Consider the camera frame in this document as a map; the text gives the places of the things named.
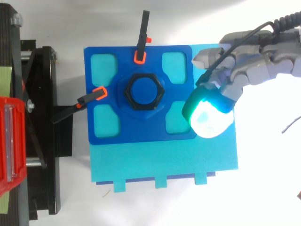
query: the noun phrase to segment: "white background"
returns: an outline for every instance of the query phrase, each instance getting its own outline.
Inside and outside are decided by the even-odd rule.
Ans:
[[[217,43],[223,35],[300,11],[299,0],[5,0],[23,15],[22,39],[52,46],[58,103],[85,94],[83,48],[136,45],[142,10],[150,11],[152,45]],[[74,115],[73,156],[60,159],[62,208],[38,212],[31,226],[301,225],[301,79],[280,75],[247,87],[236,106],[239,170],[208,185],[193,179],[112,185],[90,182],[87,113]]]

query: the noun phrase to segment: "screw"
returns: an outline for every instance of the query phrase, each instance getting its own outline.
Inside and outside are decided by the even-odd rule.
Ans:
[[[15,13],[13,15],[13,18],[11,19],[11,24],[14,25],[17,28],[20,28],[23,26],[23,18],[22,15],[19,13]]]
[[[52,52],[51,56],[54,61],[57,61],[57,52]]]
[[[34,109],[34,103],[32,102],[32,100],[28,100],[27,103],[26,103],[26,108],[27,108],[27,111],[29,113],[32,112],[32,110]]]

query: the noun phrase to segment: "glowing fingertip sensor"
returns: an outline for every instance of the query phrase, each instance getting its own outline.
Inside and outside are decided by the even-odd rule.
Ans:
[[[222,134],[234,121],[235,101],[220,94],[214,84],[197,87],[186,101],[182,115],[203,138]]]

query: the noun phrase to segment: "black clamp bar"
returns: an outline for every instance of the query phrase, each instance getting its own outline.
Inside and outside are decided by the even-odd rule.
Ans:
[[[143,61],[145,45],[146,43],[151,42],[151,39],[147,38],[147,34],[146,34],[147,26],[149,23],[149,17],[150,17],[150,12],[144,10],[142,15],[139,39],[137,43],[138,51],[137,51],[136,60],[138,61]]]
[[[56,124],[60,122],[61,120],[64,120],[68,118],[70,115],[82,111],[87,108],[87,103],[93,101],[93,100],[101,100],[108,96],[107,90],[105,87],[99,87],[93,90],[92,93],[89,93],[87,95],[84,95],[77,99],[78,103],[68,107],[67,109],[57,113],[52,117],[53,124]]]

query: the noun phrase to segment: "red container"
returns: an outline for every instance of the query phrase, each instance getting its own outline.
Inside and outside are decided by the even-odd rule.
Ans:
[[[0,97],[0,197],[26,176],[25,103]]]

